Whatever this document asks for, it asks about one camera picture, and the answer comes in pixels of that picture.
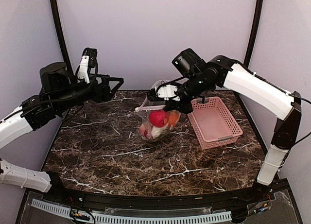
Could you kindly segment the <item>clear zip top bag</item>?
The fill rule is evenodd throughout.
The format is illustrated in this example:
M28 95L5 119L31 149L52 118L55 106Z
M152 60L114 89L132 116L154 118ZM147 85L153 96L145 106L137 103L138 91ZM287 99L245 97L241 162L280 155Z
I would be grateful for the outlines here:
M143 103L135 108L135 114L142 121L139 135L143 140L158 141L176 127L181 113L177 110L165 112L164 107L164 101L150 101L145 98Z

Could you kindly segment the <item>orange fruit toy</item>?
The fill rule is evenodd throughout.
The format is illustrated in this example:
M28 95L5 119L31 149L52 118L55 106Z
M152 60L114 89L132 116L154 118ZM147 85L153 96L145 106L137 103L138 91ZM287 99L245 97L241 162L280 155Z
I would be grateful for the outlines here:
M177 125L179 118L180 118L179 112L171 112L170 113L170 117L169 117L170 128L174 128Z

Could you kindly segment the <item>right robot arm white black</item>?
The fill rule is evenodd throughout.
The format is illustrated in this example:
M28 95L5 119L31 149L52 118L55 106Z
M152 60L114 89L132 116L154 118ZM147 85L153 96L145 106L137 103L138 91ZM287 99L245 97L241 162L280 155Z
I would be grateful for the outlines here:
M291 93L249 71L241 62L217 55L208 62L191 48L182 51L172 64L187 81L168 82L156 89L157 96L166 101L165 110L192 112L190 102L202 92L225 87L262 105L276 118L271 145L248 198L257 202L270 191L271 183L296 144L301 122L301 100L298 92Z

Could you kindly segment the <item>wrinkled white radish toy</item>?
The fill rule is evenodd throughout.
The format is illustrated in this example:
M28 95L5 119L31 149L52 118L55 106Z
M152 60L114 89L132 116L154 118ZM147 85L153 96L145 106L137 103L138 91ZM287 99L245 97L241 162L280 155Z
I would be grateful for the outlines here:
M165 126L163 126L163 127L153 126L152 130L151 130L152 139L156 139L156 138L159 138L160 136L164 135L166 132L166 129L167 128Z

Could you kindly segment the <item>yellow peach toy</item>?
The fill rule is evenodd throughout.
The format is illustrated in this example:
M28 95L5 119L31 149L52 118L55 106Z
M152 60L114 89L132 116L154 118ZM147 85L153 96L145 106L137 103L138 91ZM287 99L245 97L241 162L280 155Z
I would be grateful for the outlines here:
M142 136L148 138L149 137L149 133L148 133L148 128L142 124L140 127L139 127L139 132Z

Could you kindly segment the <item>red tomato toy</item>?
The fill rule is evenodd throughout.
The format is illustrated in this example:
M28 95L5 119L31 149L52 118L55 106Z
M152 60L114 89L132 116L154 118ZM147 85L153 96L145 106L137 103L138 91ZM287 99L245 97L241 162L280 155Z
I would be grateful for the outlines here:
M149 115L149 121L153 126L163 127L169 121L169 113L163 110L154 110Z

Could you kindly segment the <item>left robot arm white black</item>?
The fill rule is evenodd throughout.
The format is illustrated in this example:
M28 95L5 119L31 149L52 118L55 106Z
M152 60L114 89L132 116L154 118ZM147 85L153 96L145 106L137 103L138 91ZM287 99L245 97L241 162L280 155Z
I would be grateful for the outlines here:
M0 148L4 149L47 125L57 117L87 101L105 103L112 100L124 79L99 74L98 64L84 66L85 77L67 71L63 62L56 62L40 70L42 89L39 94L23 101L0 120ZM21 189L29 188L49 193L57 202L69 198L60 176L55 172L38 171L0 159L0 183Z

